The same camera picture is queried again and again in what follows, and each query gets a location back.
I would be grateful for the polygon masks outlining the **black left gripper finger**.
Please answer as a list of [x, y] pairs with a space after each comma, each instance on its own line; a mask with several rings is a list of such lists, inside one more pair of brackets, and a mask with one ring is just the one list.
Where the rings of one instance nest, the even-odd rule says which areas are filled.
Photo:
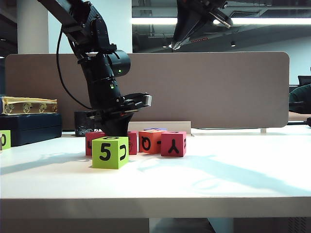
[[121, 114], [117, 121], [117, 136], [127, 136], [128, 125], [133, 117], [133, 113]]
[[108, 136], [118, 136], [118, 124], [113, 119], [101, 121], [101, 130]]

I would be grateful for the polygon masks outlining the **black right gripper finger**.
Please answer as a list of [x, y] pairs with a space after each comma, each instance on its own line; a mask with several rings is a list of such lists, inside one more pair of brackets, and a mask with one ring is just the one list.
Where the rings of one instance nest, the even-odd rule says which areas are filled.
[[205, 24], [211, 23], [214, 17], [211, 14], [199, 15], [195, 12], [178, 12], [176, 24], [176, 48], [184, 45], [191, 35], [202, 28]]
[[177, 1], [177, 24], [171, 43], [173, 50], [179, 49], [188, 42], [189, 37], [194, 32], [194, 28], [198, 23], [198, 14], [195, 11], [195, 6], [194, 0]]

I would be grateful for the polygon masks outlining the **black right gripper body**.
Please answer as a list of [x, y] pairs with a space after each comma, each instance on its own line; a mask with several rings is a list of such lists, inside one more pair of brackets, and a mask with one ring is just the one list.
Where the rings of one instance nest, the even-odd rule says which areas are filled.
[[222, 13], [220, 9], [226, 8], [226, 0], [178, 0], [177, 8], [185, 9], [189, 12], [195, 12], [200, 15]]

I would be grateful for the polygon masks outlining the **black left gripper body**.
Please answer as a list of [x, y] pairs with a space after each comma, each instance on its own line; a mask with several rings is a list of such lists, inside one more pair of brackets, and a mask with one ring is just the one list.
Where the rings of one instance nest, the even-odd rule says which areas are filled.
[[86, 116], [96, 122], [108, 122], [138, 112], [146, 107], [146, 93], [132, 93], [117, 99], [112, 107], [93, 110]]

